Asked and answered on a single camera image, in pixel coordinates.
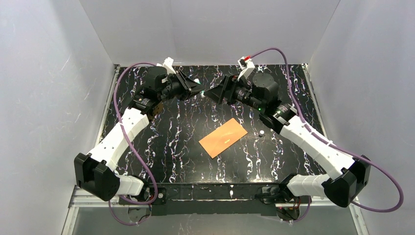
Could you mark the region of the orange envelope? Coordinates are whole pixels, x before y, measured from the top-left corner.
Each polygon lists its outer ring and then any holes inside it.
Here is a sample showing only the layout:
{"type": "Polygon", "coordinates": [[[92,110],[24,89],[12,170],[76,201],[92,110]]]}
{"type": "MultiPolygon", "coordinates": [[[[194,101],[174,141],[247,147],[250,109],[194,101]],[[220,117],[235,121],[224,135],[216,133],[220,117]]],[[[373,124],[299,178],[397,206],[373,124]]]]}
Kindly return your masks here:
{"type": "Polygon", "coordinates": [[[214,159],[245,135],[247,130],[234,118],[231,118],[207,136],[203,137],[199,144],[214,159]]]}

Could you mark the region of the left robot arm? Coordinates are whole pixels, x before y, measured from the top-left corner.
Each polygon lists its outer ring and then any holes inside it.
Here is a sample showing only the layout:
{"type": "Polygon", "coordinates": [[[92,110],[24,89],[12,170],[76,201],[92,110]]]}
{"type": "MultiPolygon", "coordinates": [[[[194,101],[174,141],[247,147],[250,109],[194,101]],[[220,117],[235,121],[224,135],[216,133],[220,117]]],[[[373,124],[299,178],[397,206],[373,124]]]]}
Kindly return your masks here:
{"type": "Polygon", "coordinates": [[[143,85],[136,89],[123,112],[116,112],[114,128],[91,151],[74,158],[77,185],[103,201],[119,195],[140,195],[145,185],[142,179],[115,173],[120,157],[127,148],[134,149],[131,141],[162,111],[163,102],[173,98],[186,101],[203,89],[181,71],[149,67],[143,85]]]}

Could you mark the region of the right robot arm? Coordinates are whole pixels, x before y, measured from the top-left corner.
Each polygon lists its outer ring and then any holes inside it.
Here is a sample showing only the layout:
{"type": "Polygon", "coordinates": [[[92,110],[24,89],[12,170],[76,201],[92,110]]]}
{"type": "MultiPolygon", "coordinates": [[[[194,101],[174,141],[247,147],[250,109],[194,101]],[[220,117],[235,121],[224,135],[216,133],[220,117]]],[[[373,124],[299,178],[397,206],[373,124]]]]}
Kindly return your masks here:
{"type": "Polygon", "coordinates": [[[204,94],[217,104],[238,101],[258,110],[267,127],[296,144],[325,170],[321,175],[290,174],[278,188],[258,195],[263,203],[317,196],[347,207],[368,183],[370,165],[330,147],[324,136],[316,138],[316,131],[306,128],[297,110],[279,99],[278,89],[279,84],[266,73],[255,75],[250,84],[244,77],[238,80],[230,75],[204,94]]]}

